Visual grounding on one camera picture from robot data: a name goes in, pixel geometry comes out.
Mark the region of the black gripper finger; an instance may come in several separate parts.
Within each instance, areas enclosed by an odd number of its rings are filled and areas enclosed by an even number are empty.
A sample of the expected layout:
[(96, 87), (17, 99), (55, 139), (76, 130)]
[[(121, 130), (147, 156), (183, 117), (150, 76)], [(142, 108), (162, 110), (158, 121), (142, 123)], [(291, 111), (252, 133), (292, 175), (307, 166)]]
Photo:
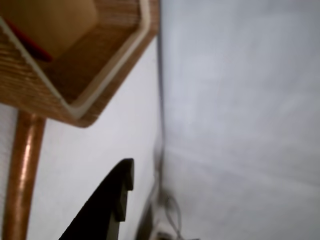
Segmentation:
[(134, 189), (134, 160), (121, 160), (72, 220), (61, 240), (117, 240), (126, 220), (128, 192)]

